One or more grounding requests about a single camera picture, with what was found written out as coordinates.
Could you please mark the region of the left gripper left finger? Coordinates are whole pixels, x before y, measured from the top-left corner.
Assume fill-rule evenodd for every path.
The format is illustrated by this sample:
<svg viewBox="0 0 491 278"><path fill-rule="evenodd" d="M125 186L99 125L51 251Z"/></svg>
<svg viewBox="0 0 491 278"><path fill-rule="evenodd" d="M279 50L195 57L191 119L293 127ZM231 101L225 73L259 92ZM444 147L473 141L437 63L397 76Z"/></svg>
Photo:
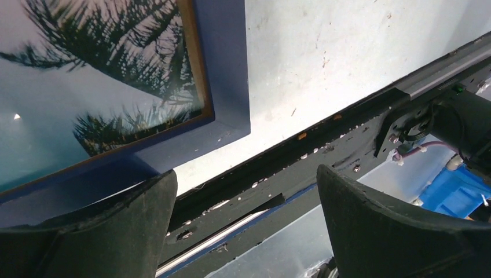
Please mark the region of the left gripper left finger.
<svg viewBox="0 0 491 278"><path fill-rule="evenodd" d="M2 277L155 277L177 197L170 170L37 225L1 229Z"/></svg>

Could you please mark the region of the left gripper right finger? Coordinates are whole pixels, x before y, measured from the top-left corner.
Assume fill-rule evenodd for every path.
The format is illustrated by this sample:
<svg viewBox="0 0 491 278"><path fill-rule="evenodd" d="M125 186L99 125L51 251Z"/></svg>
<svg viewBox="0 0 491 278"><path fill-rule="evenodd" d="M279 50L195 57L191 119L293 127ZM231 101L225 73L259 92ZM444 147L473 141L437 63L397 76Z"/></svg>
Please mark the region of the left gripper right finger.
<svg viewBox="0 0 491 278"><path fill-rule="evenodd" d="M320 165L341 277L489 277L490 224L425 210Z"/></svg>

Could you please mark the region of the beach landscape photo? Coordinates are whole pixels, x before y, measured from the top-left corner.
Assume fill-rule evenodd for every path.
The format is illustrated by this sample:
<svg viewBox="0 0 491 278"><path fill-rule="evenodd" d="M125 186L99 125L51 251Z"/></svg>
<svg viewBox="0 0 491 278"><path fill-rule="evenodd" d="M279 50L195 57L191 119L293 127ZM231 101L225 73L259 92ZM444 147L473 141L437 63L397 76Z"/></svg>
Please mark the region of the beach landscape photo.
<svg viewBox="0 0 491 278"><path fill-rule="evenodd" d="M184 1L1 2L1 191L212 116Z"/></svg>

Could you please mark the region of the wooden picture frame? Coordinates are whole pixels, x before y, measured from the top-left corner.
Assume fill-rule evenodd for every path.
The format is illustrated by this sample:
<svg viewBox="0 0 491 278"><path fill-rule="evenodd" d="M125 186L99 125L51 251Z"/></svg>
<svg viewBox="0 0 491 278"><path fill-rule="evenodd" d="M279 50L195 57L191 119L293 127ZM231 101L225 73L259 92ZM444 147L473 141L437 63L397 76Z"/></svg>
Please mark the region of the wooden picture frame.
<svg viewBox="0 0 491 278"><path fill-rule="evenodd" d="M249 134L244 1L184 1L212 116L1 191L1 227L37 225L95 203Z"/></svg>

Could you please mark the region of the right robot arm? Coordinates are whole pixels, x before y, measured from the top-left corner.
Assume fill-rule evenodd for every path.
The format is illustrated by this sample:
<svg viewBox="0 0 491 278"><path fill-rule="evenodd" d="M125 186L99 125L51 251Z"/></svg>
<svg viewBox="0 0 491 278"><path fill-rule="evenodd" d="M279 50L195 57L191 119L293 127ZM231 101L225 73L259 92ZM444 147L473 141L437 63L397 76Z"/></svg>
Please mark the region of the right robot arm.
<svg viewBox="0 0 491 278"><path fill-rule="evenodd" d="M457 84L406 101L384 118L374 156L386 150L391 137L415 143L427 135L448 145L467 170L490 185L490 100Z"/></svg>

